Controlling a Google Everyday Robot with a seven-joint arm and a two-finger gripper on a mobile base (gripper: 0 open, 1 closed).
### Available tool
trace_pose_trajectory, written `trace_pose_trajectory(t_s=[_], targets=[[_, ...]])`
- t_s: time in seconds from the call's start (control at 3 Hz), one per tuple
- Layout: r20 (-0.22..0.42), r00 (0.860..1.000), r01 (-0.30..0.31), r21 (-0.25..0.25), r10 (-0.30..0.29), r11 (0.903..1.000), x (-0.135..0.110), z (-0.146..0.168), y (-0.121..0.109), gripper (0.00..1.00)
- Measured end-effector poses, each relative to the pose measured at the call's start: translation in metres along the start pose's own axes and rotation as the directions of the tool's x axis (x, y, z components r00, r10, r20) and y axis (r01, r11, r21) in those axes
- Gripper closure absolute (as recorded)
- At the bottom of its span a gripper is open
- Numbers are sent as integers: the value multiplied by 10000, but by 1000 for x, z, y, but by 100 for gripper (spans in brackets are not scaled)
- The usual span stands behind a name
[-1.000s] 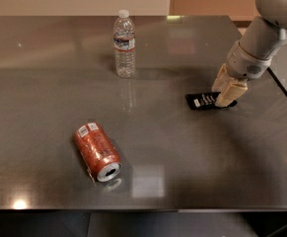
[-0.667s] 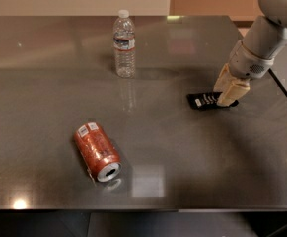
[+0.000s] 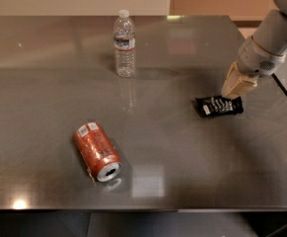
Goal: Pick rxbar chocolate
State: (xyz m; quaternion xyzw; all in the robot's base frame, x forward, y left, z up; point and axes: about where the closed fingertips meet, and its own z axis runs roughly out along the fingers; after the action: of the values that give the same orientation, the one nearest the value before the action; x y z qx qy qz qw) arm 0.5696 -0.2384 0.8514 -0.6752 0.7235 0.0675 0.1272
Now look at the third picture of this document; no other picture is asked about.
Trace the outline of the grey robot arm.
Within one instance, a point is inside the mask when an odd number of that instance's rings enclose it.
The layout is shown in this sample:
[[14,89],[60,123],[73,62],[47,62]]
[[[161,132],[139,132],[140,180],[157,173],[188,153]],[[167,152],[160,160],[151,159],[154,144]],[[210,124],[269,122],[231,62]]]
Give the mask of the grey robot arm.
[[287,54],[287,0],[273,0],[271,10],[254,33],[241,45],[232,63],[221,95],[236,99],[257,87],[260,77],[272,75]]

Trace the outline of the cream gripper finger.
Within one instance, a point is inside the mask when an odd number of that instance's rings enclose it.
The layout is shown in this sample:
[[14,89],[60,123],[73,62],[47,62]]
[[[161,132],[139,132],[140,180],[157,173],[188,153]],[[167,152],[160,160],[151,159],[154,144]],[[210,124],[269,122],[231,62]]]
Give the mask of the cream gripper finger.
[[227,99],[236,99],[241,95],[244,95],[257,86],[257,76],[246,75],[238,71],[238,82],[236,84],[236,97],[224,97]]
[[238,82],[238,66],[236,62],[231,64],[227,77],[223,84],[221,94],[223,97],[236,97],[236,84]]

